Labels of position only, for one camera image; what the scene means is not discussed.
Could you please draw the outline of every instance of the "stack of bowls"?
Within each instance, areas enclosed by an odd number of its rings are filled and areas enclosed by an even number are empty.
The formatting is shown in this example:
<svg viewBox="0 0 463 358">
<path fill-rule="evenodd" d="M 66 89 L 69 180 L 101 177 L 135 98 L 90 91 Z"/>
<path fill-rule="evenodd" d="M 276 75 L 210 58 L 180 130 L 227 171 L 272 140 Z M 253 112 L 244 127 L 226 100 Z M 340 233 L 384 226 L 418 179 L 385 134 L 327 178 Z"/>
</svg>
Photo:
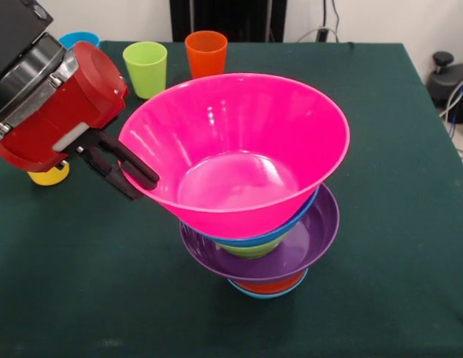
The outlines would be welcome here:
<svg viewBox="0 0 463 358">
<path fill-rule="evenodd" d="M 292 291 L 334 240 L 338 207 L 323 182 L 350 133 L 310 86 L 251 73 L 199 78 L 144 103 L 119 140 L 160 181 L 146 190 L 125 177 L 180 219 L 195 260 L 246 295 Z"/>
<path fill-rule="evenodd" d="M 204 233 L 197 233 L 203 235 L 207 239 L 213 241 L 217 246 L 223 248 L 227 252 L 242 259 L 259 259 L 271 253 L 285 238 L 288 232 L 296 226 L 299 220 L 302 219 L 307 210 L 311 207 L 312 202 L 315 200 L 319 192 L 317 188 L 311 197 L 303 204 L 302 207 L 284 224 L 277 229 L 270 231 L 259 236 L 253 236 L 245 239 L 223 239 L 213 236 L 208 236 Z"/>
</svg>

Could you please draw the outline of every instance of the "yellow cup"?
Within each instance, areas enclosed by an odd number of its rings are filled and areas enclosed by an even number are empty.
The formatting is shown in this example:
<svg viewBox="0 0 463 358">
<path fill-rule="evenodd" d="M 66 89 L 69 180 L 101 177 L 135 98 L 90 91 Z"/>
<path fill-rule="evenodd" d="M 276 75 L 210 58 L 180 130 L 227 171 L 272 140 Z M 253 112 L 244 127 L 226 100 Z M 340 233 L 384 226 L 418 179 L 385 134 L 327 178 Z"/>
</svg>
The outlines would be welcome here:
<svg viewBox="0 0 463 358">
<path fill-rule="evenodd" d="M 48 172 L 44 173 L 33 173 L 28 172 L 29 176 L 31 177 L 32 181 L 38 185 L 43 186 L 50 186 L 60 183 L 64 180 L 67 175 L 69 174 L 70 168 L 69 164 L 67 163 L 61 170 L 57 168 L 52 168 Z"/>
</svg>

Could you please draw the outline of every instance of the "green tablecloth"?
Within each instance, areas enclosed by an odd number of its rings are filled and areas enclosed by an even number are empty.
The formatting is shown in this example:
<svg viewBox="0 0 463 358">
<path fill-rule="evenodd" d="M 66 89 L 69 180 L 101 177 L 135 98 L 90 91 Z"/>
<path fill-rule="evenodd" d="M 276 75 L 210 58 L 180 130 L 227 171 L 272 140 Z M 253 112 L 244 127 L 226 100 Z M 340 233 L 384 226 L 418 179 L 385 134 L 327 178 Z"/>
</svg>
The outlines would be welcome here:
<svg viewBox="0 0 463 358">
<path fill-rule="evenodd" d="M 124 74 L 126 45 L 102 43 Z M 171 86 L 189 70 L 183 44 L 166 46 Z M 341 227 L 303 284 L 248 298 L 153 201 L 79 160 L 42 188 L 0 158 L 0 357 L 463 357 L 463 165 L 404 48 L 232 43 L 240 71 L 311 84 L 350 123 L 327 181 Z"/>
</svg>

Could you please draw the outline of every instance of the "green cup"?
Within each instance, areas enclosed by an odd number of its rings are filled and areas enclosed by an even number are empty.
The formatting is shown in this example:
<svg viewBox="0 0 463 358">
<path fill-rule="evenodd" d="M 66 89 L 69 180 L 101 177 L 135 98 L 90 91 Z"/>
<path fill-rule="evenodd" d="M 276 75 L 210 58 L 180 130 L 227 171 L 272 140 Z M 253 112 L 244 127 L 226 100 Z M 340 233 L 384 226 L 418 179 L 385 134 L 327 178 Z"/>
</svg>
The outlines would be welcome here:
<svg viewBox="0 0 463 358">
<path fill-rule="evenodd" d="M 133 90 L 140 98 L 152 98 L 165 89 L 167 54 L 164 45 L 153 42 L 134 43 L 124 50 Z"/>
</svg>

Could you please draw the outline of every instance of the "blue bowl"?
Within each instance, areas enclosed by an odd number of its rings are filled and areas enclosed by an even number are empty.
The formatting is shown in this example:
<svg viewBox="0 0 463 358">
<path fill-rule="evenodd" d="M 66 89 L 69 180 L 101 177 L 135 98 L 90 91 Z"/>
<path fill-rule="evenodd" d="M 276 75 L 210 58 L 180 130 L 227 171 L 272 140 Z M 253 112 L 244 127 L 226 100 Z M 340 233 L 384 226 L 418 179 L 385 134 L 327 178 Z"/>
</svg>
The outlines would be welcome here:
<svg viewBox="0 0 463 358">
<path fill-rule="evenodd" d="M 309 269 L 307 268 L 306 272 L 304 272 L 303 276 L 300 278 L 300 280 L 295 285 L 293 285 L 293 287 L 291 287 L 290 289 L 287 289 L 285 291 L 279 292 L 279 293 L 274 293 L 273 295 L 261 295 L 261 294 L 258 294 L 258 293 L 252 293 L 252 292 L 249 292 L 248 290 L 243 289 L 242 287 L 236 285 L 229 278 L 228 278 L 228 281 L 231 283 L 231 286 L 233 286 L 238 291 L 243 292 L 245 295 L 248 295 L 248 296 L 250 296 L 252 298 L 257 298 L 259 300 L 268 300 L 270 298 L 276 298 L 276 297 L 284 296 L 286 293 L 290 293 L 290 291 L 292 291 L 293 289 L 298 287 L 304 281 L 304 278 L 306 278 L 308 270 Z"/>
<path fill-rule="evenodd" d="M 249 237 L 247 239 L 219 239 L 218 237 L 208 236 L 203 233 L 200 233 L 192 227 L 191 229 L 196 231 L 200 235 L 206 237 L 207 239 L 216 242 L 217 244 L 234 246 L 235 248 L 250 248 L 253 246 L 264 245 L 289 232 L 299 222 L 299 220 L 302 219 L 304 214 L 311 207 L 315 197 L 318 194 L 318 191 L 319 186 L 312 193 L 311 197 L 307 199 L 307 201 L 302 205 L 302 207 L 300 207 L 300 209 L 286 223 L 282 224 L 277 229 L 274 229 L 269 233 L 265 233 L 263 235 Z"/>
</svg>

